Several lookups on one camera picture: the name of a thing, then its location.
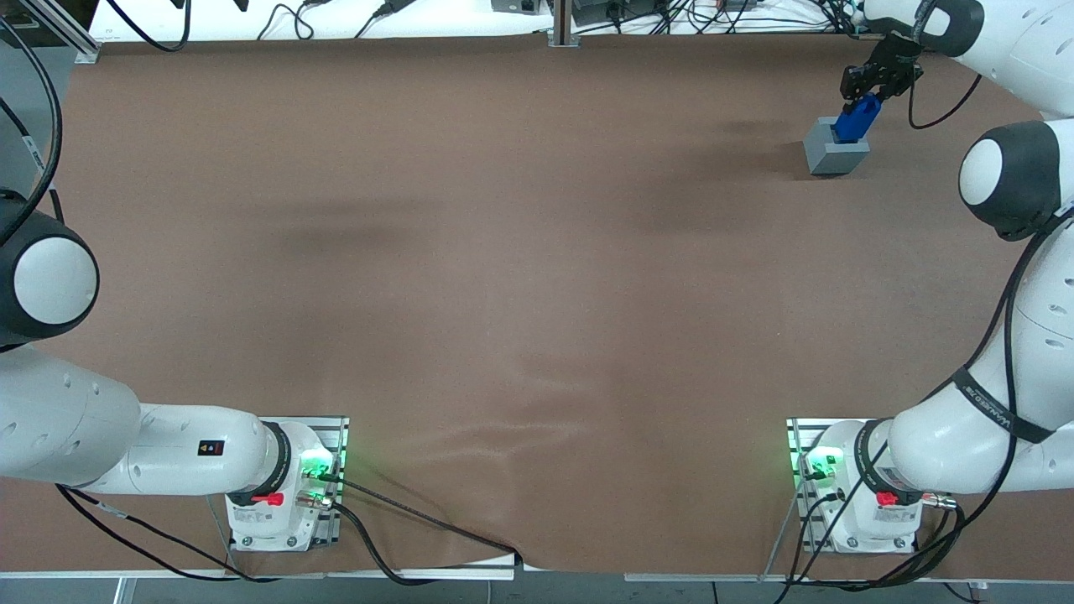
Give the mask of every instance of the table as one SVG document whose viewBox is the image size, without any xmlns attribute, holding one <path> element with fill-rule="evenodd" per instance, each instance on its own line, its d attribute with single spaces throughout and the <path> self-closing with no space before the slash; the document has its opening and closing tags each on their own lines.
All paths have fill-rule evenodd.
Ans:
<svg viewBox="0 0 1074 604">
<path fill-rule="evenodd" d="M 178 40 L 183 30 L 183 11 L 168 0 L 132 2 L 117 0 L 120 8 L 134 23 L 156 40 Z M 301 0 L 284 2 L 297 9 Z M 230 1 L 198 2 L 192 6 L 190 39 L 197 41 L 253 40 L 265 26 L 276 2 L 250 2 L 243 13 Z M 302 18 L 316 31 L 317 39 L 352 38 L 362 28 L 382 0 L 332 0 L 326 4 L 303 11 Z M 697 10 L 705 15 L 715 13 L 714 0 L 700 0 Z M 623 27 L 624 33 L 648 33 L 658 17 L 638 19 Z M 292 19 L 285 11 L 277 13 L 266 40 L 293 40 Z M 745 13 L 739 31 L 816 30 L 813 24 L 824 24 L 825 18 L 811 0 L 764 0 Z M 363 38 L 439 38 L 473 35 L 517 35 L 551 28 L 552 15 L 547 6 L 540 15 L 495 13 L 488 0 L 416 0 L 405 10 L 380 19 Z M 707 31 L 716 33 L 728 29 L 714 24 Z M 672 33 L 695 33 L 685 18 L 678 19 Z M 101 42 L 134 42 L 140 39 L 124 24 L 107 3 L 101 2 L 90 28 L 90 33 Z M 614 33 L 609 26 L 591 34 Z"/>
<path fill-rule="evenodd" d="M 42 347 L 150 402 L 345 414 L 352 479 L 537 567 L 754 575 L 793 490 L 786 418 L 913 404 L 970 351 L 1019 251 L 957 197 L 974 140 L 1034 117 L 987 83 L 925 132 L 894 101 L 857 172 L 809 176 L 800 140 L 869 51 L 816 35 L 105 46 L 75 69 L 57 178 L 102 290 Z M 938 115 L 972 74 L 924 67 L 917 112 Z M 220 542 L 203 499 L 110 502 Z M 1071 580 L 1070 503 L 1000 497 L 938 576 Z M 494 555 L 355 507 L 394 565 Z M 33 510 L 0 520 L 19 544 L 2 571 L 150 569 L 50 486 L 0 481 L 0 508 Z M 371 567 L 353 535 L 240 560 Z M 815 576 L 891 565 L 827 559 Z"/>
</svg>

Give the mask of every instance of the warning label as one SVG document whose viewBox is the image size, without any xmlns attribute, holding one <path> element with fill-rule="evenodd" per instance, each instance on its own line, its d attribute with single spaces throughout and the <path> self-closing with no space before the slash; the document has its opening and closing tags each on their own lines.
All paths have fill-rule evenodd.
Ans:
<svg viewBox="0 0 1074 604">
<path fill-rule="evenodd" d="M 877 507 L 873 520 L 877 522 L 913 522 L 917 519 L 916 509 L 904 507 Z"/>
<path fill-rule="evenodd" d="M 235 520 L 240 522 L 267 522 L 272 520 L 272 514 L 257 509 L 235 509 Z"/>
</svg>

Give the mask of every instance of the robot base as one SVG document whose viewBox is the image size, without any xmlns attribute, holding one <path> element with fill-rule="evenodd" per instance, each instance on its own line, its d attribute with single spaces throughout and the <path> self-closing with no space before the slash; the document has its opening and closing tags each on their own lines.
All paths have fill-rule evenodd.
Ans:
<svg viewBox="0 0 1074 604">
<path fill-rule="evenodd" d="M 822 472 L 827 476 L 807 480 L 800 489 L 802 518 L 817 499 L 831 493 L 837 497 L 842 493 L 845 498 L 858 483 L 860 475 L 854 461 L 854 449 L 862 427 L 863 423 L 856 420 L 796 419 L 788 422 L 792 457 L 798 460 L 799 475 Z M 821 537 L 832 526 L 843 503 L 842 500 L 822 503 L 812 518 L 803 520 L 813 523 L 807 531 L 807 535 L 813 535 L 809 540 L 811 543 L 806 544 L 807 550 L 819 546 L 838 553 L 914 552 L 921 504 L 882 506 L 876 501 L 876 493 L 866 485 L 858 487 L 845 510 L 834 521 L 829 540 L 821 544 Z"/>
<path fill-rule="evenodd" d="M 821 117 L 810 129 L 802 145 L 809 173 L 814 176 L 842 176 L 850 174 L 869 155 L 869 141 L 865 138 L 856 143 L 836 141 L 832 127 L 834 117 Z"/>
<path fill-rule="evenodd" d="M 284 495 L 282 503 L 273 506 L 267 502 L 258 502 L 240 506 L 226 500 L 232 549 L 306 551 L 334 543 L 339 536 L 339 517 L 331 509 L 336 485 L 322 483 L 309 475 L 342 471 L 342 462 L 337 463 L 342 455 L 333 456 L 325 445 L 342 451 L 349 422 L 339 417 L 261 419 L 278 422 L 291 442 L 291 463 L 284 485 L 277 491 Z"/>
</svg>

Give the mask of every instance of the cable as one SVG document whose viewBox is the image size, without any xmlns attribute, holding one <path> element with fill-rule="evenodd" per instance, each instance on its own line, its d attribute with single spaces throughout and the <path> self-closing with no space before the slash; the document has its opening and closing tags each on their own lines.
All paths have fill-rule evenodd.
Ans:
<svg viewBox="0 0 1074 604">
<path fill-rule="evenodd" d="M 310 2 L 309 0 L 306 0 L 302 4 L 299 5 L 299 10 L 297 11 L 292 10 L 287 4 L 276 4 L 275 6 L 272 8 L 272 13 L 268 14 L 268 21 L 265 23 L 265 26 L 263 28 L 261 28 L 261 32 L 258 33 L 257 40 L 261 40 L 262 38 L 264 38 L 264 34 L 267 33 L 268 28 L 272 27 L 273 19 L 276 18 L 276 11 L 278 11 L 280 9 L 284 9 L 285 11 L 287 11 L 288 13 L 290 13 L 292 17 L 294 17 L 294 37 L 295 38 L 297 38 L 299 40 L 310 40 L 310 39 L 313 39 L 314 33 L 315 33 L 313 26 L 310 26 L 308 23 L 306 23 L 302 18 L 302 10 L 308 8 L 310 4 L 313 4 L 313 2 Z M 306 29 L 309 30 L 309 34 L 308 35 L 302 35 L 302 32 L 299 31 L 299 25 L 300 24 L 306 26 Z"/>
<path fill-rule="evenodd" d="M 56 192 L 56 189 L 48 189 L 48 197 L 53 200 L 53 215 L 60 225 L 63 222 L 63 206 L 60 205 L 60 193 Z"/>
<path fill-rule="evenodd" d="M 445 531 L 451 531 L 452 533 L 455 533 L 456 535 L 464 536 L 464 537 L 466 537 L 466 538 L 468 538 L 470 541 L 475 541 L 477 543 L 480 543 L 481 545 L 487 545 L 489 547 L 492 547 L 492 548 L 495 548 L 495 549 L 499 549 L 500 551 L 506 551 L 508 553 L 514 553 L 516 556 L 519 555 L 519 551 L 517 549 L 514 549 L 513 547 L 509 546 L 509 545 L 505 545 L 505 544 L 502 544 L 499 542 L 495 542 L 495 541 L 492 541 L 490 538 L 482 537 L 481 535 L 476 534 L 476 533 L 471 533 L 470 531 L 467 531 L 466 529 L 462 529 L 462 528 L 456 527 L 456 526 L 454 526 L 454 524 L 452 524 L 450 522 L 445 522 L 444 520 L 440 520 L 439 518 L 435 518 L 433 516 L 430 516 L 429 514 L 425 514 L 424 512 L 419 512 L 419 510 L 417 510 L 417 509 L 415 509 L 415 508 L 406 505 L 405 503 L 400 503 L 400 502 L 391 499 L 390 497 L 382 495 L 382 494 L 378 493 L 377 491 L 374 491 L 373 489 L 369 489 L 367 487 L 363 487 L 362 485 L 359 485 L 358 483 L 351 483 L 350 480 L 346 480 L 346 479 L 344 479 L 344 478 L 342 478 L 339 476 L 336 476 L 334 474 L 321 474 L 320 476 L 318 476 L 318 479 L 324 480 L 325 483 L 339 483 L 339 484 L 342 484 L 342 485 L 344 485 L 346 487 L 350 487 L 350 488 L 355 489 L 355 490 L 358 490 L 358 491 L 360 491 L 362 493 L 365 493 L 365 494 L 367 494 L 367 495 L 369 495 L 369 497 L 372 497 L 374 499 L 380 500 L 381 502 L 387 503 L 388 505 L 391 505 L 392 507 L 395 507 L 397 509 L 402 509 L 403 512 L 406 512 L 407 514 L 410 514 L 411 516 L 417 516 L 418 518 L 421 518 L 422 520 L 429 522 L 430 524 L 434 524 L 436 527 L 439 527 L 440 529 L 444 529 Z"/>
<path fill-rule="evenodd" d="M 161 566 L 163 566 L 164 569 L 166 569 L 166 570 L 175 573 L 176 575 L 179 575 L 180 577 L 186 577 L 188 579 L 198 579 L 198 580 L 213 581 L 213 583 L 223 583 L 223 581 L 237 580 L 236 577 L 206 577 L 206 576 L 203 576 L 203 575 L 195 575 L 195 574 L 192 574 L 192 573 L 188 573 L 186 571 L 180 571 L 180 570 L 176 569 L 175 566 L 172 566 L 168 562 L 164 562 L 160 558 L 154 556 L 153 553 L 149 553 L 145 549 L 143 549 L 143 548 L 134 545 L 133 543 L 127 541 L 126 537 L 124 537 L 119 533 L 116 533 L 115 531 L 113 531 L 112 529 L 110 529 L 107 526 L 104 524 L 104 522 L 101 522 L 100 520 L 98 520 L 96 517 L 93 517 L 92 514 L 89 513 L 89 510 L 87 510 L 85 507 L 83 507 L 81 503 L 78 503 L 77 501 L 75 501 L 75 499 L 73 497 L 71 497 L 71 493 L 68 492 L 68 489 L 66 487 L 63 487 L 62 485 L 56 485 L 56 489 L 60 492 L 61 495 L 63 495 L 63 499 L 66 499 L 67 502 L 69 504 L 71 504 L 71 507 L 75 508 L 75 510 L 78 514 L 81 514 L 85 519 L 89 520 L 95 527 L 97 527 L 102 532 L 104 532 L 104 534 L 106 534 L 110 537 L 116 540 L 117 542 L 126 545 L 130 549 L 132 549 L 132 550 L 139 552 L 139 553 L 141 553 L 142 556 L 148 558 L 149 560 L 153 560 L 157 564 L 160 564 Z"/>
<path fill-rule="evenodd" d="M 18 130 L 18 134 L 20 136 L 30 135 L 30 131 L 26 129 L 26 125 L 23 124 L 23 120 L 18 118 L 18 114 L 16 114 L 11 109 L 11 105 L 8 104 L 8 101 L 3 100 L 3 97 L 0 97 L 0 111 L 3 111 L 5 114 L 8 114 L 8 119 L 11 119 L 11 123 L 15 125 L 15 128 Z"/>
<path fill-rule="evenodd" d="M 729 28 L 727 28 L 727 33 L 735 33 L 735 26 L 738 25 L 739 19 L 742 18 L 743 14 L 745 14 L 745 8 L 749 4 L 750 4 L 750 2 L 748 0 L 742 0 L 742 5 L 739 8 L 739 13 L 738 13 L 738 15 L 735 16 L 735 20 L 731 21 L 731 26 Z"/>
<path fill-rule="evenodd" d="M 238 569 L 232 566 L 231 564 L 228 564 L 227 562 L 224 562 L 224 561 L 220 560 L 219 558 L 213 556 L 212 553 L 208 553 L 208 552 L 202 550 L 202 549 L 198 548 L 197 546 L 191 545 L 191 544 L 189 544 L 189 543 L 180 540 L 179 537 L 176 537 L 174 535 L 165 533 L 164 531 L 161 531 L 160 529 L 154 527 L 153 524 L 146 522 L 145 520 L 142 520 L 141 518 L 137 518 L 135 516 L 131 516 L 130 514 L 120 512 L 120 510 L 118 510 L 118 509 L 116 509 L 116 508 L 114 508 L 114 507 L 112 507 L 112 506 L 110 506 L 110 505 L 107 505 L 105 503 L 101 503 L 100 500 L 98 500 L 96 498 L 92 498 L 92 497 L 90 497 L 90 495 L 88 495 L 88 494 L 79 491 L 78 489 L 72 489 L 70 487 L 64 487 L 63 485 L 56 485 L 56 489 L 60 492 L 61 495 L 63 495 L 63 499 L 66 499 L 67 502 L 69 504 L 71 504 L 71 506 L 74 507 L 78 512 L 78 514 L 81 514 L 84 518 L 86 518 L 87 520 L 89 520 L 90 522 L 92 522 L 95 527 L 97 527 L 98 529 L 100 529 L 101 531 L 103 531 L 110 537 L 118 541 L 119 543 L 126 545 L 130 549 L 132 549 L 132 550 L 139 552 L 139 553 L 141 553 L 142 556 L 145 556 L 149 560 L 153 560 L 154 562 L 160 564 L 164 569 L 166 569 L 166 570 L 169 570 L 169 571 L 171 571 L 171 572 L 173 572 L 173 573 L 175 573 L 175 574 L 177 574 L 179 576 L 187 577 L 187 578 L 192 578 L 192 579 L 199 579 L 199 580 L 217 581 L 217 583 L 220 583 L 220 581 L 233 581 L 233 580 L 238 580 L 238 579 L 243 579 L 243 580 L 250 581 L 250 583 L 273 583 L 273 581 L 279 580 L 279 579 L 275 579 L 275 578 L 251 577 L 251 576 L 243 573 Z M 164 562 L 163 560 L 161 560 L 157 556 L 154 556 L 153 553 L 149 553 L 145 549 L 139 547 L 137 545 L 134 545 L 133 543 L 131 543 L 130 541 L 128 541 L 127 538 L 125 538 L 124 536 L 121 536 L 118 533 L 116 533 L 115 531 L 113 531 L 111 528 L 108 528 L 106 524 L 104 524 L 101 520 L 99 520 L 92 514 L 90 514 L 89 510 L 87 510 L 85 507 L 83 507 L 81 503 L 78 503 L 77 501 L 75 501 L 74 498 L 71 497 L 72 494 L 75 495 L 75 497 L 77 497 L 78 499 L 81 499 L 81 500 L 89 503 L 90 505 L 97 506 L 97 507 L 103 509 L 104 512 L 107 512 L 108 514 L 112 514 L 113 516 L 116 516 L 118 518 L 122 518 L 124 520 L 128 520 L 130 522 L 133 522 L 133 523 L 137 524 L 139 527 L 142 527 L 143 529 L 146 529 L 147 531 L 151 532 L 153 534 L 155 534 L 157 536 L 163 537 L 163 538 L 165 538 L 165 540 L 168 540 L 168 541 L 170 541 L 170 542 L 172 542 L 172 543 L 174 543 L 176 545 L 183 546 L 186 549 L 189 549 L 190 551 L 193 551 L 198 556 L 201 556 L 202 558 L 212 561 L 213 563 L 217 564 L 218 566 L 220 566 L 222 569 L 226 569 L 228 571 L 231 571 L 236 576 L 234 576 L 234 577 L 206 577 L 206 576 L 203 576 L 203 575 L 194 575 L 194 574 L 191 574 L 191 573 L 187 573 L 186 571 L 179 571 L 175 566 L 169 564 L 168 562 Z"/>
<path fill-rule="evenodd" d="M 11 123 L 15 125 L 15 129 L 18 130 L 18 133 L 20 136 L 23 136 L 23 140 L 28 141 L 27 145 L 33 145 L 33 136 L 30 135 L 30 131 L 26 128 L 26 125 L 23 124 L 21 119 L 19 119 L 18 114 L 16 114 L 11 109 L 11 105 L 8 104 L 8 101 L 5 101 L 3 97 L 0 97 L 0 111 L 3 111 L 3 113 L 8 115 L 8 118 L 11 119 Z M 34 163 L 40 161 L 40 158 L 33 150 L 31 150 L 31 155 L 33 155 Z M 53 201 L 53 214 L 56 216 L 56 219 L 60 221 L 60 224 L 63 224 L 63 208 L 60 205 L 59 193 L 56 192 L 56 189 L 49 187 L 48 196 Z"/>
<path fill-rule="evenodd" d="M 979 600 L 974 600 L 973 598 L 967 598 L 967 596 L 962 595 L 961 593 L 955 591 L 955 588 L 950 587 L 950 584 L 942 583 L 940 585 L 942 585 L 944 587 L 944 589 L 946 589 L 947 591 L 949 591 L 952 595 L 954 595 L 955 598 L 958 598 L 959 600 L 961 600 L 962 602 L 966 602 L 967 604 L 981 604 Z"/>
<path fill-rule="evenodd" d="M 928 128 L 932 128 L 933 126 L 939 126 L 940 124 L 943 124 L 944 121 L 947 120 L 948 117 L 955 115 L 956 113 L 958 113 L 958 110 L 962 109 L 962 105 L 966 104 L 966 101 L 970 100 L 970 97 L 973 96 L 973 92 L 977 89 L 977 85 L 981 84 L 981 81 L 983 78 L 984 76 L 982 76 L 978 73 L 977 76 L 973 78 L 973 84 L 970 84 L 970 89 L 966 91 L 966 95 L 962 95 L 962 98 L 959 99 L 957 103 L 955 103 L 955 106 L 952 107 L 950 111 L 941 115 L 939 118 L 929 121 L 928 124 L 921 124 L 921 125 L 914 123 L 914 89 L 916 88 L 914 83 L 916 82 L 916 78 L 911 80 L 910 104 L 906 109 L 906 119 L 910 121 L 910 127 L 913 128 L 914 130 L 926 130 Z"/>
<path fill-rule="evenodd" d="M 380 16 L 380 15 L 378 15 L 376 13 L 374 13 L 373 15 L 371 15 L 369 16 L 369 20 L 365 21 L 365 25 L 362 26 L 362 29 L 358 30 L 358 33 L 354 34 L 354 39 L 361 38 L 362 34 L 365 33 L 365 30 L 369 29 L 369 26 L 373 25 L 373 21 L 377 20 L 378 16 Z"/>
<path fill-rule="evenodd" d="M 112 10 L 115 11 L 117 15 L 119 15 L 119 18 L 124 19 L 124 23 L 126 23 L 128 27 L 134 30 L 134 33 L 136 33 L 139 38 L 146 41 L 146 43 L 148 43 L 154 48 L 157 48 L 158 51 L 163 51 L 164 53 L 178 53 L 184 47 L 186 47 L 187 41 L 190 39 L 191 1 L 192 0 L 186 0 L 186 6 L 184 8 L 183 12 L 183 35 L 179 38 L 179 41 L 175 44 L 175 46 L 164 46 L 160 42 L 157 42 L 153 38 L 149 38 L 149 34 L 143 31 L 142 28 L 139 27 L 137 24 L 135 24 L 134 20 L 131 19 L 127 15 L 127 13 L 125 13 L 124 10 L 119 8 L 119 4 L 116 4 L 116 0 L 105 0 L 105 2 L 107 2 L 108 5 L 112 6 Z"/>
<path fill-rule="evenodd" d="M 971 356 L 970 362 L 967 366 L 972 364 L 974 360 L 981 355 L 984 348 L 987 346 L 988 342 L 995 332 L 995 329 L 999 322 L 1000 314 L 1003 316 L 1003 353 L 1004 353 L 1004 363 L 1006 369 L 1006 387 L 1007 387 L 1007 406 L 1011 413 L 1017 415 L 1017 391 L 1014 384 L 1014 357 L 1012 354 L 1012 320 L 1014 316 L 1014 302 L 1017 296 L 1018 286 L 1021 283 L 1022 276 L 1025 275 L 1026 269 L 1028 268 L 1030 261 L 1036 251 L 1041 248 L 1047 238 L 1054 232 L 1055 228 L 1061 222 L 1065 221 L 1074 215 L 1074 211 L 1068 212 L 1058 220 L 1051 222 L 1050 228 L 1042 229 L 1022 249 L 1021 255 L 1018 258 L 1018 262 L 1015 264 L 1014 270 L 1011 272 L 1007 283 L 1004 286 L 1003 294 L 1000 297 L 1000 302 L 997 306 L 997 311 L 993 313 L 992 318 L 989 321 L 988 331 L 985 333 L 982 342 L 977 345 Z M 999 494 L 1000 489 L 1003 486 L 1003 481 L 1006 479 L 1007 474 L 1011 471 L 1011 465 L 1014 462 L 1016 446 L 1018 438 L 1012 433 L 1007 442 L 1006 457 L 1003 461 L 1003 465 L 1000 468 L 1000 472 L 997 475 L 997 479 L 992 484 L 988 493 L 985 495 L 981 504 L 967 517 L 961 507 L 956 507 L 955 513 L 957 516 L 955 527 L 941 538 L 934 540 L 914 556 L 911 556 L 904 560 L 901 564 L 897 565 L 886 575 L 882 576 L 875 580 L 869 581 L 810 581 L 810 585 L 816 585 L 818 587 L 839 587 L 847 591 L 865 591 L 867 589 L 883 588 L 883 587 L 894 587 L 896 585 L 904 585 L 917 578 L 924 577 L 931 573 L 935 567 L 943 561 L 943 559 L 954 548 L 955 543 L 961 535 L 962 531 L 967 527 L 972 524 L 977 518 L 984 514 L 985 509 L 991 504 L 996 495 Z M 929 556 L 931 552 L 931 559 L 928 562 L 924 562 L 925 557 Z M 802 583 L 808 572 L 807 570 L 802 572 L 801 577 L 796 583 Z"/>
<path fill-rule="evenodd" d="M 813 502 L 813 505 L 811 505 L 810 508 L 806 512 L 806 519 L 802 520 L 802 528 L 798 532 L 798 546 L 795 547 L 795 558 L 794 561 L 790 562 L 790 573 L 787 575 L 787 580 L 783 586 L 783 593 L 781 593 L 779 599 L 777 599 L 775 601 L 777 604 L 782 602 L 783 599 L 787 596 L 787 592 L 790 591 L 790 587 L 794 585 L 793 579 L 795 578 L 795 573 L 798 571 L 798 560 L 801 559 L 802 547 L 806 545 L 806 531 L 809 529 L 810 522 L 813 521 L 813 513 L 816 512 L 816 508 L 821 507 L 821 504 L 829 501 L 836 501 L 836 499 L 838 498 L 834 494 L 829 494 L 825 498 L 817 499 L 815 502 Z M 827 540 L 822 541 L 819 545 L 814 543 L 812 549 L 816 550 L 818 548 L 824 547 L 825 541 Z"/>
<path fill-rule="evenodd" d="M 388 563 L 384 562 L 384 559 L 380 557 L 380 552 L 377 551 L 377 546 L 373 544 L 373 537 L 369 536 L 369 531 L 365 530 L 365 524 L 358 519 L 358 516 L 342 503 L 332 504 L 332 508 L 338 510 L 339 514 L 343 514 L 345 518 L 350 520 L 351 524 L 354 524 L 354 528 L 358 529 L 358 534 L 361 535 L 362 543 L 365 544 L 365 549 L 369 551 L 369 556 L 373 558 L 374 563 L 377 564 L 380 572 L 391 579 L 392 583 L 404 587 L 416 587 L 436 583 L 436 579 L 408 579 L 395 574 L 395 572 L 388 566 Z"/>
<path fill-rule="evenodd" d="M 887 450 L 887 441 L 884 441 L 884 444 L 881 445 L 880 449 L 876 450 L 876 455 L 873 456 L 872 461 L 869 462 L 869 466 L 872 468 L 873 465 L 876 465 L 876 462 L 880 461 L 880 456 L 884 455 L 884 451 L 886 450 Z M 858 476 L 858 480 L 854 484 L 854 487 L 851 488 L 851 492 L 846 494 L 846 499 L 843 500 L 843 505 L 840 505 L 839 509 L 836 512 L 836 515 L 831 517 L 831 523 L 828 524 L 828 530 L 826 530 L 824 532 L 824 536 L 821 537 L 822 544 L 828 543 L 828 538 L 831 536 L 831 532 L 836 529 L 836 523 L 838 523 L 839 519 L 843 517 L 843 513 L 846 512 L 847 506 L 854 499 L 854 493 L 858 492 L 858 489 L 861 488 L 862 484 L 865 484 L 865 479 L 866 479 L 865 475 Z M 810 556 L 809 561 L 806 562 L 806 567 L 802 569 L 802 574 L 796 580 L 796 583 L 801 583 L 802 578 L 804 578 L 806 575 L 809 574 L 809 570 L 813 567 L 813 563 L 816 562 L 816 558 L 817 556 L 821 555 L 822 549 L 823 548 L 819 547 L 813 549 L 813 555 Z"/>
<path fill-rule="evenodd" d="M 3 29 L 8 30 L 8 33 L 11 33 L 19 49 L 30 60 L 33 70 L 38 72 L 38 77 L 45 88 L 45 96 L 48 98 L 48 109 L 52 115 L 52 139 L 48 146 L 48 161 L 45 162 L 45 169 L 42 171 L 37 185 L 34 185 L 30 195 L 27 196 L 27 203 L 24 205 L 23 211 L 15 216 L 14 220 L 5 225 L 3 231 L 0 232 L 0 246 L 3 246 L 11 239 L 11 235 L 15 234 L 15 231 L 33 214 L 38 204 L 44 199 L 45 191 L 52 185 L 53 178 L 56 177 L 56 168 L 60 161 L 60 148 L 63 145 L 63 114 L 60 111 L 60 99 L 56 92 L 56 86 L 53 84 L 52 77 L 48 76 L 48 71 L 41 63 L 41 59 L 37 53 L 26 44 L 26 41 L 18 34 L 18 31 L 2 16 L 0 16 L 0 27 L 3 27 Z"/>
</svg>

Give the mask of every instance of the metal bracket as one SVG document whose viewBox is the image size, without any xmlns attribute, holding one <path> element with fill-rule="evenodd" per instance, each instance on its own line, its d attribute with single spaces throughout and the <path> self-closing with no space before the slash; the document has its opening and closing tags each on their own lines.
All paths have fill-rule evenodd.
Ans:
<svg viewBox="0 0 1074 604">
<path fill-rule="evenodd" d="M 552 4 L 552 31 L 548 32 L 548 45 L 553 48 L 577 48 L 581 40 L 570 33 L 571 0 L 555 0 Z"/>
<path fill-rule="evenodd" d="M 21 0 L 34 18 L 48 26 L 53 32 L 78 54 L 76 63 L 96 63 L 101 43 L 82 27 L 56 0 Z"/>
</svg>

